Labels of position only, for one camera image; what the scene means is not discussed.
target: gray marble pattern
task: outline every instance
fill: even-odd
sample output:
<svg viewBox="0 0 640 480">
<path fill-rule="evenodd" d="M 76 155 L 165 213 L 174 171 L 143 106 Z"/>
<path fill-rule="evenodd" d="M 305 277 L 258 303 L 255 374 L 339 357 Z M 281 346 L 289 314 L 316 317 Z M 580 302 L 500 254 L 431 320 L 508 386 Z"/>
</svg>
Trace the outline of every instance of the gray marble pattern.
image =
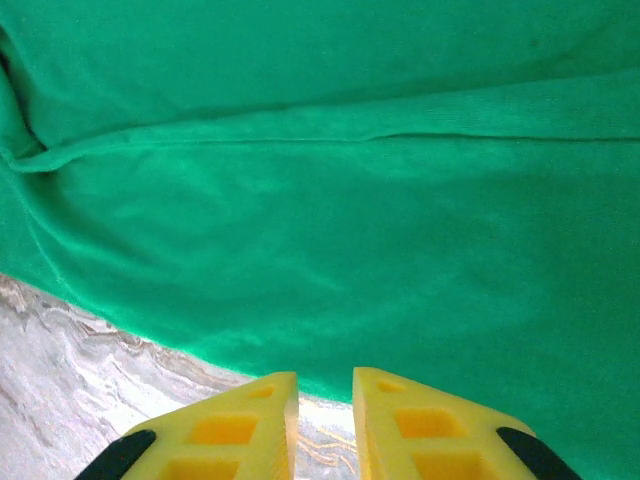
<svg viewBox="0 0 640 480">
<path fill-rule="evenodd" d="M 0 478 L 73 479 L 136 424 L 249 377 L 0 275 Z M 296 479 L 358 478 L 350 405 L 301 395 Z"/>
</svg>

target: green fabric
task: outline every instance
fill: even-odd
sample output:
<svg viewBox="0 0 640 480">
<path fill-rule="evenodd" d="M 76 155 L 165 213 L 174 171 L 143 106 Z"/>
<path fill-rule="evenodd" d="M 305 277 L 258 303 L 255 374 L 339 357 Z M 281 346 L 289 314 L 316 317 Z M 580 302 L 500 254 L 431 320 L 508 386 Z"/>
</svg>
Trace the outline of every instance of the green fabric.
<svg viewBox="0 0 640 480">
<path fill-rule="evenodd" d="M 640 476 L 637 0 L 0 0 L 0 271 Z"/>
</svg>

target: marble surface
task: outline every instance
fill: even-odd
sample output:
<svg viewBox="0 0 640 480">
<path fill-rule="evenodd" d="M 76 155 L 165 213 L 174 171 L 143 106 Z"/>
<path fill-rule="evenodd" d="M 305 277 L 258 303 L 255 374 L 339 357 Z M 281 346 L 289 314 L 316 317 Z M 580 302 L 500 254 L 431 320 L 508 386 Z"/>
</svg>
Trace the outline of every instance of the marble surface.
<svg viewBox="0 0 640 480">
<path fill-rule="evenodd" d="M 0 478 L 73 479 L 147 418 L 250 380 L 0 275 Z M 351 406 L 301 396 L 296 479 L 358 478 Z"/>
</svg>

